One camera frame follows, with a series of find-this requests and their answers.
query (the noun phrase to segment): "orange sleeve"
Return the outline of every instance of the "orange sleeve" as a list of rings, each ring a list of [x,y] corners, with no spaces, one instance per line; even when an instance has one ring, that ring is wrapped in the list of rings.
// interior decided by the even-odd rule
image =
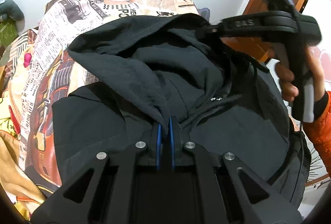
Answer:
[[[327,94],[329,99],[322,115],[312,123],[303,123],[303,129],[331,177],[331,92]]]

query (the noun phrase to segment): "metal screw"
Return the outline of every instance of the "metal screw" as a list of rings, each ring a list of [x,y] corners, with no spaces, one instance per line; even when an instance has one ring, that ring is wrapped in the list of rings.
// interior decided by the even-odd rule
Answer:
[[[97,159],[105,159],[107,157],[107,154],[105,152],[99,152],[97,154]]]
[[[224,154],[224,158],[226,158],[227,160],[233,160],[234,157],[235,157],[234,154],[231,153],[231,152],[226,152],[226,153]]]
[[[138,148],[144,148],[146,146],[146,143],[143,141],[139,141],[136,143],[136,147]]]
[[[188,148],[188,149],[195,148],[195,143],[193,143],[193,142],[186,142],[185,143],[185,147]]]

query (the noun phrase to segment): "person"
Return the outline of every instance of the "person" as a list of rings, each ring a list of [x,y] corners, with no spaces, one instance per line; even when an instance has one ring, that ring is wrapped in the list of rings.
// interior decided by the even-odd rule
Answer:
[[[314,79],[315,120],[312,123],[303,123],[303,130],[314,144],[331,177],[331,92],[325,90],[324,70],[320,60],[314,56],[308,46],[305,48],[305,54]],[[274,57],[274,51],[271,50],[269,55]],[[283,99],[293,101],[299,94],[297,87],[292,84],[294,74],[280,62],[276,64],[275,72],[279,77]]]

